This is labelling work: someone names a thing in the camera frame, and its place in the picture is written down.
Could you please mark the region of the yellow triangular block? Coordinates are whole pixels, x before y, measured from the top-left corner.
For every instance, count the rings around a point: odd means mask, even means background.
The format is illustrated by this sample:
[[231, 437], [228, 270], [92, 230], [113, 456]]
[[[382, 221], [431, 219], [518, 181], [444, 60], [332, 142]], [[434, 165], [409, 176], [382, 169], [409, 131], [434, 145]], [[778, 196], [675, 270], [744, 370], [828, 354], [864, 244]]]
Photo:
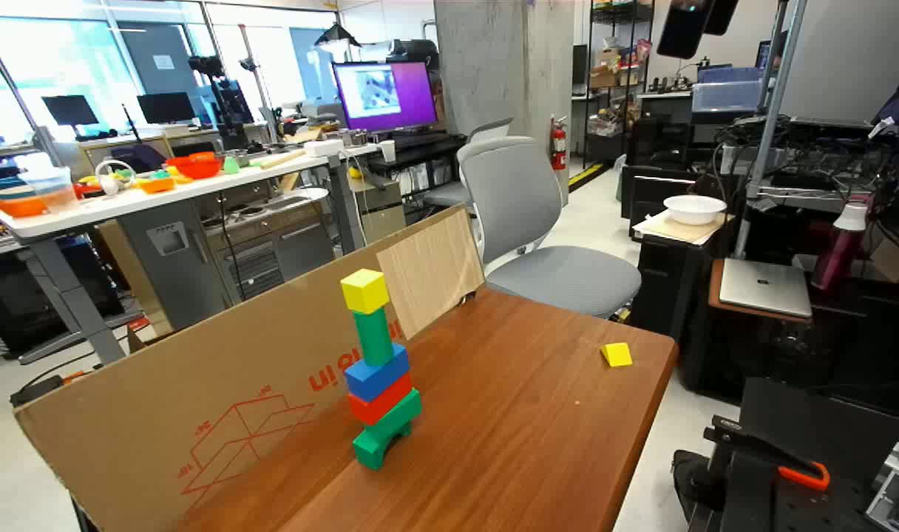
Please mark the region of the yellow triangular block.
[[629, 366], [633, 363], [633, 351], [627, 343], [605, 343], [599, 348], [602, 360], [611, 366], [611, 370], [621, 370], [621, 366]]

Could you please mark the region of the yellow cube block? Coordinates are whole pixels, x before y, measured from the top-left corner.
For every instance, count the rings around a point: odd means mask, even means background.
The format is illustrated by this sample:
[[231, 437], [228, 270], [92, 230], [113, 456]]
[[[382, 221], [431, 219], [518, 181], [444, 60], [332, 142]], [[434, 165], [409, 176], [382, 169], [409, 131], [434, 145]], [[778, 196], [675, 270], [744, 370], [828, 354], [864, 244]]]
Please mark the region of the yellow cube block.
[[343, 302], [352, 314], [376, 314], [391, 302], [388, 281], [376, 270], [358, 270], [341, 281]]

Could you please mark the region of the green upright block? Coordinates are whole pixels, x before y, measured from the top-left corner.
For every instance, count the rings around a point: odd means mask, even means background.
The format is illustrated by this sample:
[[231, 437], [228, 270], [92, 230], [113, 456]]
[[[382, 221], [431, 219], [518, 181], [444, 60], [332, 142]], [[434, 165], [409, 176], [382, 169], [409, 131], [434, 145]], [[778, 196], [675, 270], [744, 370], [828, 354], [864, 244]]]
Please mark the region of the green upright block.
[[385, 311], [358, 314], [355, 327], [364, 360], [370, 366], [385, 366], [392, 358], [388, 314]]

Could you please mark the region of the blue rectangular block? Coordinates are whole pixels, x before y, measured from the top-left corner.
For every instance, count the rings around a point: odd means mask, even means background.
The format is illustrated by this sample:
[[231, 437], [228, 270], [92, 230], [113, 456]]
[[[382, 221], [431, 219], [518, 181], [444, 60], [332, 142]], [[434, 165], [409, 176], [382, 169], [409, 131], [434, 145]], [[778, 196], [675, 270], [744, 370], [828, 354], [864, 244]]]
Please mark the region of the blue rectangular block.
[[370, 401], [382, 395], [391, 383], [397, 383], [409, 373], [409, 351], [401, 343], [392, 345], [392, 354], [385, 366], [370, 366], [358, 360], [346, 370], [349, 394]]

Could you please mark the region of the red flat block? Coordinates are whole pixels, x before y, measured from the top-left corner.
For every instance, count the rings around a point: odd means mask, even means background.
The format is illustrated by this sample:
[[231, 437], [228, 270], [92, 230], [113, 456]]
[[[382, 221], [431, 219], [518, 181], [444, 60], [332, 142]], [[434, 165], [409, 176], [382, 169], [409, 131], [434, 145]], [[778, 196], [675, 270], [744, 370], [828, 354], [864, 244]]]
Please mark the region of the red flat block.
[[361, 426], [373, 426], [377, 423], [397, 401], [401, 401], [410, 389], [410, 379], [401, 374], [397, 379], [388, 389], [382, 389], [376, 400], [361, 400], [355, 394], [346, 395], [349, 414], [361, 423]]

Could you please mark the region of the green arch block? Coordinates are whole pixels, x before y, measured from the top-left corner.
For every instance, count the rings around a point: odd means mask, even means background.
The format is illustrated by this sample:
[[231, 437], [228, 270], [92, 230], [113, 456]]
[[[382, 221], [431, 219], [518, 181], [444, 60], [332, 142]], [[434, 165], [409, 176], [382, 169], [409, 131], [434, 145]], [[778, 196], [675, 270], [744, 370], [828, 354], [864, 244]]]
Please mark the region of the green arch block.
[[377, 470], [392, 439], [404, 437], [423, 411], [423, 395], [416, 386], [409, 389], [376, 426], [367, 426], [352, 439], [355, 457]]

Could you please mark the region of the light wooden board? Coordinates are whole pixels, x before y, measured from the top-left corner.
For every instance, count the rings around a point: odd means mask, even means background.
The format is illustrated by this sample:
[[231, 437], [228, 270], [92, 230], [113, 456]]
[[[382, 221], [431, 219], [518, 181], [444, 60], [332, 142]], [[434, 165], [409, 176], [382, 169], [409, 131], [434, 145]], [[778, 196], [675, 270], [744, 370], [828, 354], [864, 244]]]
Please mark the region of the light wooden board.
[[404, 337], [416, 337], [484, 284], [471, 216], [444, 210], [376, 255]]

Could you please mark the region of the grey office chair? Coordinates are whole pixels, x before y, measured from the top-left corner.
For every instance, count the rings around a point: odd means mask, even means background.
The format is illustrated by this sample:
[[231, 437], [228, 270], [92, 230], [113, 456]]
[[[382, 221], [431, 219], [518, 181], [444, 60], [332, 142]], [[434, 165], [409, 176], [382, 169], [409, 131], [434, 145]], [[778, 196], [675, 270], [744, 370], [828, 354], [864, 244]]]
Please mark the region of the grey office chair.
[[543, 241], [567, 191], [533, 135], [471, 142], [459, 151], [459, 171], [482, 227], [482, 261], [508, 255], [488, 271], [493, 289], [602, 318], [635, 299], [641, 274], [633, 264]]

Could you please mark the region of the purple screen monitor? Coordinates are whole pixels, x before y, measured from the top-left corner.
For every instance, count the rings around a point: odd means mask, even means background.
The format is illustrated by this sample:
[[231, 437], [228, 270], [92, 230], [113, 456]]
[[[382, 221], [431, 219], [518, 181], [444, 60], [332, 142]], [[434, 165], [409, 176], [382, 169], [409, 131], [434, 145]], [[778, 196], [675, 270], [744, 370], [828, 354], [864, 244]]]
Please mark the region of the purple screen monitor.
[[349, 131], [382, 132], [438, 120], [423, 63], [341, 63], [333, 80]]

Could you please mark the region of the white bowl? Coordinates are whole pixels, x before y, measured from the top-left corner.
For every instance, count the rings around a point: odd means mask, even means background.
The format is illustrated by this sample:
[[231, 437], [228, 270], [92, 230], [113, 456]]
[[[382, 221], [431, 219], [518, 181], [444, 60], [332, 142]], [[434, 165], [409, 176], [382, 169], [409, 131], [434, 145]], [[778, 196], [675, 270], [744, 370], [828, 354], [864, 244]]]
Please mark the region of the white bowl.
[[663, 206], [679, 224], [709, 224], [728, 210], [728, 203], [713, 196], [667, 196]]

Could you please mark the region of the orange bowl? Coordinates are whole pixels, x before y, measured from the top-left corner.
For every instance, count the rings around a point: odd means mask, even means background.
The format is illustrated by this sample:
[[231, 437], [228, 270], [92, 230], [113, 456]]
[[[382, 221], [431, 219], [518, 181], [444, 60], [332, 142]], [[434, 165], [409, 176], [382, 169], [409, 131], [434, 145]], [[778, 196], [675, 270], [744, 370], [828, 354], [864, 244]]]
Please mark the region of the orange bowl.
[[222, 159], [212, 151], [196, 151], [187, 156], [170, 156], [170, 169], [178, 169], [184, 176], [200, 181], [216, 176], [222, 171]]

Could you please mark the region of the silver laptop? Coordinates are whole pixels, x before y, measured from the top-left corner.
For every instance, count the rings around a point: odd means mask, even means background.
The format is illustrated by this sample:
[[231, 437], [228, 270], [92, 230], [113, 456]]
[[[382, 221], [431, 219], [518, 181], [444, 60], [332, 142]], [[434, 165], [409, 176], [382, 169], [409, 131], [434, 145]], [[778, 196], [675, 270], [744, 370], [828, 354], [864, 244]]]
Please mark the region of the silver laptop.
[[719, 299], [728, 305], [771, 311], [786, 317], [811, 317], [811, 292], [805, 274], [791, 267], [728, 256], [722, 267]]

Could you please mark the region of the brown cardboard sheet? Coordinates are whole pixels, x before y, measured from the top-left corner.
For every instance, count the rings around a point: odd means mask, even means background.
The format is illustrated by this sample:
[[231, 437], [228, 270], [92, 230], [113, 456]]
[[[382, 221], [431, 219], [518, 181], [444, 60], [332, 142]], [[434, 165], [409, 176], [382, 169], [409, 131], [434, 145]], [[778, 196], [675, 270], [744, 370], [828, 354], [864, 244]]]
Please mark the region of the brown cardboard sheet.
[[361, 358], [341, 281], [416, 224], [21, 404], [21, 432], [101, 532], [175, 532], [341, 404]]

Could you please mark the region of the maroon water bottle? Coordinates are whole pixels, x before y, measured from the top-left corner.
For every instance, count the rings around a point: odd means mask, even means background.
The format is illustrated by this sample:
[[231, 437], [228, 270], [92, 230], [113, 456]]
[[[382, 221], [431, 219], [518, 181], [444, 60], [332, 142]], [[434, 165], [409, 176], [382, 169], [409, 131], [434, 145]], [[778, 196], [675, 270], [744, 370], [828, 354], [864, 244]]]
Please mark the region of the maroon water bottle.
[[859, 247], [864, 230], [865, 230], [865, 213], [868, 206], [859, 200], [849, 200], [842, 213], [834, 219], [831, 244], [817, 261], [811, 287], [831, 292], [837, 289], [851, 270], [851, 256]]

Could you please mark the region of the orange handled black clamp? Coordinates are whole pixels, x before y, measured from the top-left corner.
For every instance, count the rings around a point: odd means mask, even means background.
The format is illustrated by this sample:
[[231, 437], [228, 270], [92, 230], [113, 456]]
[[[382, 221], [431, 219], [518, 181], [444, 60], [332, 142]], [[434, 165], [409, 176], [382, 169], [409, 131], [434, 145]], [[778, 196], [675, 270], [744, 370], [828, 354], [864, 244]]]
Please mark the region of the orange handled black clamp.
[[769, 462], [783, 481], [805, 491], [824, 493], [831, 488], [831, 470], [821, 462], [802, 457], [769, 437], [741, 428], [735, 420], [713, 417], [703, 437], [716, 445], [741, 448]]

